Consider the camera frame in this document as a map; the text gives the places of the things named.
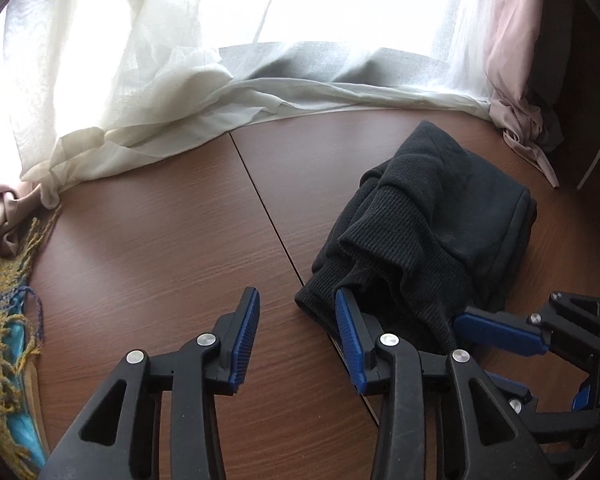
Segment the black sweatpants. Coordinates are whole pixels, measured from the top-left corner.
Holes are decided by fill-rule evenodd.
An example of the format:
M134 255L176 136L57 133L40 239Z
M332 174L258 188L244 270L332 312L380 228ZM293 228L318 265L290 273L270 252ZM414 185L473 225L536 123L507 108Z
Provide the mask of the black sweatpants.
M312 264L296 303L338 337L336 292L416 348L446 353L466 307L502 310L529 244L529 189L421 122L366 171Z

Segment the turquoise cloth under blanket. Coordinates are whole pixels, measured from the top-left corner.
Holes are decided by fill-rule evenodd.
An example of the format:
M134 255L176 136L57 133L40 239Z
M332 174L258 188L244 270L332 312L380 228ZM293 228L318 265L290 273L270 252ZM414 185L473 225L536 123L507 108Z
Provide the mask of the turquoise cloth under blanket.
M27 328L26 322L16 319L17 315L24 314L29 296L36 304L36 322L33 328ZM41 429L38 429L34 420L34 401L32 396L31 399L27 398L26 385L32 387L33 380L26 378L24 368L33 364L33 351L27 352L27 345L33 344L33 347L36 347L43 340L42 302L30 286L20 286L9 300L7 314L6 333L3 336L3 342L6 344L4 357L13 367L17 367L18 364L23 366L7 373L9 385L15 391L12 401L15 411L6 416L7 428L14 441L27 451L24 461L31 465L35 472L39 472L45 465L48 452Z

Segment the yellow plaid fringed blanket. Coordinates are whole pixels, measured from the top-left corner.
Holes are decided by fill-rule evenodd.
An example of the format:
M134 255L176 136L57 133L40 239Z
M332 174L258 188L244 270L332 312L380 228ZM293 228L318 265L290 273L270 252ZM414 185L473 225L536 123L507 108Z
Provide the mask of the yellow plaid fringed blanket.
M3 336L6 333L7 310L15 290L23 285L30 286L36 256L53 231L57 218L56 212L46 218L32 217L27 231L24 232L18 254L15 257L0 257L0 477L9 479L35 479L38 472L24 461L27 451L14 441L7 428L6 416L15 411L12 406L15 391L9 385L7 373L23 368L21 364L13 367L4 357L6 344L3 342ZM24 314L17 315L16 319L26 322L27 328L33 328L36 322L36 304L31 296L27 298ZM33 347L33 344L26 347L27 352L33 351L33 364L24 368L27 379L33 380L35 376L34 358L41 353L41 347L42 342L36 347ZM31 399L32 396L33 400L33 386L26 385L26 391L27 398Z

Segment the pink left drape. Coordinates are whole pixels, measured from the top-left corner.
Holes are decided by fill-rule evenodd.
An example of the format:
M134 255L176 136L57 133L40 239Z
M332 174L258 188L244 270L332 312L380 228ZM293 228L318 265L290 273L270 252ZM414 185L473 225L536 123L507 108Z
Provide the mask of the pink left drape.
M0 183L0 257L18 254L22 222L40 205L39 185Z

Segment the pink drape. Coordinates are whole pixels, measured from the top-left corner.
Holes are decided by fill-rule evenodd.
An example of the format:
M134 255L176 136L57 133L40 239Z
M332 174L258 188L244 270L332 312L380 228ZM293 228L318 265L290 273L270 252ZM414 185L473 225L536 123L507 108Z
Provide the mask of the pink drape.
M527 98L542 10L543 0L493 0L484 70L492 87L489 115L505 144L558 188L554 168L535 143L543 130L541 110Z
M22 222L40 205L39 185L0 183L0 257L18 254Z

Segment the pink right drape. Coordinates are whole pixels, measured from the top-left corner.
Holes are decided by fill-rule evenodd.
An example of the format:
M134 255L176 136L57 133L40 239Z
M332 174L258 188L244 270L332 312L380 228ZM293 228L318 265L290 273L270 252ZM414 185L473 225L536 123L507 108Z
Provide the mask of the pink right drape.
M541 110L527 98L542 10L543 0L493 0L484 70L492 87L489 115L505 144L558 188L554 168L535 143L543 130Z

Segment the white sheer curtain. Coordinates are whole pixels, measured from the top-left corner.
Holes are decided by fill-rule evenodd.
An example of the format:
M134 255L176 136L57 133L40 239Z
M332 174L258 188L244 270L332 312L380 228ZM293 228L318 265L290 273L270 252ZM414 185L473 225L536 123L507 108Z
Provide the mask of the white sheer curtain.
M486 117L494 0L10 0L0 182L66 188L258 122L358 107Z

